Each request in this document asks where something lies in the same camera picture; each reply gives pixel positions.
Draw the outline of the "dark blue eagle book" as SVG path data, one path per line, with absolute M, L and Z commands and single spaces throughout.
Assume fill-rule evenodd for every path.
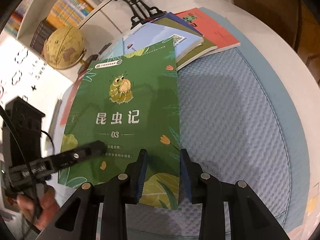
M 203 35 L 199 31 L 197 31 L 193 26 L 191 26 L 189 23 L 185 22 L 183 19 L 179 18 L 172 12 L 169 12 L 164 16 L 158 18 L 157 20 L 154 20 L 154 23 L 186 31 L 188 33 L 203 37 Z

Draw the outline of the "white bookshelf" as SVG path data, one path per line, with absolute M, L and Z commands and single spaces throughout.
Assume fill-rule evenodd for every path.
M 43 54 L 45 40 L 56 29 L 77 27 L 104 0 L 23 0 L 4 31 L 25 47 Z

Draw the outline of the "antique yellow desk globe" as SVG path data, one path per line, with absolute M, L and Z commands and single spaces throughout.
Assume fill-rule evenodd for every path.
M 64 70 L 80 62 L 86 54 L 82 32 L 74 26 L 56 29 L 44 42 L 43 55 L 54 69 Z

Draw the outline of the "coral red book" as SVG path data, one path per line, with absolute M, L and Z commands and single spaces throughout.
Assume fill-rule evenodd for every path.
M 176 16 L 217 45 L 217 49 L 210 52 L 209 55 L 238 47 L 241 44 L 226 28 L 198 8 L 176 13 Z

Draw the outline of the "light blue bottom book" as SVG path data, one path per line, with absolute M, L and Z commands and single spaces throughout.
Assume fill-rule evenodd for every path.
M 99 60 L 105 60 L 110 58 L 115 58 L 124 55 L 123 38 L 120 37 L 114 40 L 103 50 L 99 56 Z

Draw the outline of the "teal mantis insect book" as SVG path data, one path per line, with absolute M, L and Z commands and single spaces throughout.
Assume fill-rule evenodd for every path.
M 62 104 L 62 100 L 61 99 L 57 99 L 56 104 L 55 104 L 55 108 L 54 108 L 54 111 L 53 111 L 53 116 L 52 116 L 52 119 L 51 119 L 51 122 L 50 122 L 50 126 L 49 126 L 49 129 L 48 129 L 48 134 L 50 135 L 50 137 L 52 139 L 54 139 L 54 131 L 55 131 L 55 128 L 56 128 L 57 119 L 58 119 L 58 116 L 59 116 L 59 111 L 60 111 L 61 104 Z

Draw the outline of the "olive green book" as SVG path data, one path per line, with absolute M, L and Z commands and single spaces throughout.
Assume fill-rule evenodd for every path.
M 177 70 L 185 67 L 189 63 L 193 62 L 194 60 L 198 59 L 199 57 L 204 56 L 206 53 L 214 51 L 217 49 L 217 45 L 208 40 L 205 37 L 202 37 L 202 42 L 199 43 L 197 46 L 193 46 L 193 49 L 189 50 L 184 57 L 181 57 L 177 61 Z

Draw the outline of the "light blue back cover book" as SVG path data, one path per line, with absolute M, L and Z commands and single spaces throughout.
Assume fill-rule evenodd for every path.
M 202 42 L 200 36 L 155 23 L 146 23 L 131 31 L 124 39 L 124 54 L 137 52 L 158 42 L 171 40 L 175 48 L 176 61 Z

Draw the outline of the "red fairy tale book 01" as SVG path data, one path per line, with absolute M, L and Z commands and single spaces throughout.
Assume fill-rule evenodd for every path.
M 60 118 L 60 126 L 65 126 L 67 124 L 68 116 L 70 114 L 75 96 L 80 87 L 80 83 L 81 82 L 79 80 L 76 81 L 71 87 L 67 89 L 67 91 L 64 93 L 62 97 L 62 105 L 61 105 L 62 115 Z

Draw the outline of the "small black metal ornament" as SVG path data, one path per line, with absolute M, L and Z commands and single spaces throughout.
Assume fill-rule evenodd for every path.
M 104 45 L 103 48 L 101 48 L 101 50 L 97 53 L 97 54 L 93 54 L 91 56 L 89 56 L 86 59 L 86 62 L 91 62 L 93 60 L 97 60 L 99 58 L 99 56 L 101 56 L 105 51 L 107 51 L 107 49 L 110 47 L 112 43 L 109 42 L 108 44 Z

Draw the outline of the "green insect book 03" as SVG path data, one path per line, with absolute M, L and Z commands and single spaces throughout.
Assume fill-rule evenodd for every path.
M 148 153 L 140 202 L 176 210 L 180 187 L 180 120 L 177 70 L 172 38 L 132 53 L 93 61 L 74 97 L 61 150 L 96 140 L 102 157 L 58 173 L 61 185 L 109 181 Z

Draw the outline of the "dark wooden cabinet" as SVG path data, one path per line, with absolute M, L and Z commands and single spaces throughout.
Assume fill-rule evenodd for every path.
M 319 82 L 319 22 L 303 0 L 233 0 L 294 49 Z

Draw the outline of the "blue quilted table mat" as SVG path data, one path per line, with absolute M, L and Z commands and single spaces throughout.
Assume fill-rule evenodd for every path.
M 177 70 L 180 149 L 218 180 L 245 181 L 286 232 L 304 222 L 310 182 L 308 148 L 295 106 L 272 67 L 244 35 L 202 12 L 241 44 Z M 178 207 L 129 205 L 129 239 L 197 239 L 201 206 L 180 175 Z

